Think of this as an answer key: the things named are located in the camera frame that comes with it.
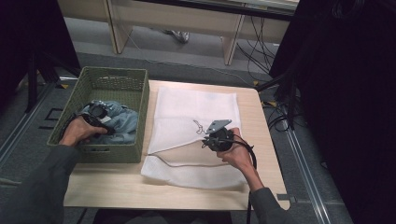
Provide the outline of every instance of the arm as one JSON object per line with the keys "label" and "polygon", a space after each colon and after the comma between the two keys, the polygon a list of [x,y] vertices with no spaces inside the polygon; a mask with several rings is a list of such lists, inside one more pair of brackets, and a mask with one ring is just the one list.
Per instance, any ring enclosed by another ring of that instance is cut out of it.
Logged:
{"label": "arm", "polygon": [[79,141],[106,129],[92,127],[82,118],[67,127],[60,145],[15,190],[4,206],[4,223],[63,223],[64,195],[79,154]]}
{"label": "arm", "polygon": [[[239,129],[233,129],[233,133],[235,140],[238,140],[237,138],[240,138]],[[261,224],[296,223],[290,214],[280,207],[271,190],[264,186],[244,147],[233,144],[228,151],[218,152],[217,156],[240,170],[244,175],[251,191],[249,199]]]}

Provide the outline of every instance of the dark gray sleeve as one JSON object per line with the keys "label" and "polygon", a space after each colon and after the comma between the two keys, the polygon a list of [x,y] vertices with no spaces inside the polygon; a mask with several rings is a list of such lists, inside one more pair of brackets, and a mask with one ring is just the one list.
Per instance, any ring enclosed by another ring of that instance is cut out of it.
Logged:
{"label": "dark gray sleeve", "polygon": [[1,222],[63,223],[64,195],[78,158],[73,147],[53,148],[5,204]]}
{"label": "dark gray sleeve", "polygon": [[249,199],[260,224],[297,223],[286,210],[280,207],[268,188],[254,191]]}

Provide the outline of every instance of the gray cloth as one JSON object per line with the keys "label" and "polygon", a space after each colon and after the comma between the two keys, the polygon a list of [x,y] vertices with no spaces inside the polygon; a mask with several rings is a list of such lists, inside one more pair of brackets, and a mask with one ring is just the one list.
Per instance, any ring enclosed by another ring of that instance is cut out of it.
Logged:
{"label": "gray cloth", "polygon": [[[121,105],[116,101],[93,101],[100,103],[106,108],[107,115],[111,120],[105,122],[107,127],[114,128],[115,133],[112,135],[101,134],[99,137],[91,137],[90,145],[121,145],[132,144],[135,140],[135,131],[138,114],[126,105]],[[85,106],[82,112],[88,112],[89,106]]]}

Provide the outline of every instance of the wooden table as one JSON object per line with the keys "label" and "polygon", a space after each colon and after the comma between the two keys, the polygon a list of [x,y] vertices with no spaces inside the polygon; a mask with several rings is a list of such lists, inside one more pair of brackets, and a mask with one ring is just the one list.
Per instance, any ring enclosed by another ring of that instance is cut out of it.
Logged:
{"label": "wooden table", "polygon": [[[275,194],[286,194],[279,164],[258,93],[253,89],[190,83],[149,82],[150,96],[143,156],[135,164],[78,164],[70,176],[65,206],[142,209],[246,210],[248,186],[241,189],[186,189],[153,184],[140,174],[147,156],[158,89],[161,86],[231,93],[236,92],[245,140],[254,146],[263,184]],[[279,201],[289,209],[289,201]]]}

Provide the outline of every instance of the green woven basket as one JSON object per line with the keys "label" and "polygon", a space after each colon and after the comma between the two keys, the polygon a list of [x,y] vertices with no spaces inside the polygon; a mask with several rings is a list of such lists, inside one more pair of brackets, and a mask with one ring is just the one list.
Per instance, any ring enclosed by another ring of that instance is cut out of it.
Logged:
{"label": "green woven basket", "polygon": [[149,104],[149,75],[144,69],[84,67],[48,146],[58,145],[66,121],[92,100],[118,101],[138,112],[136,137],[129,145],[79,145],[80,162],[137,163],[141,160]]}

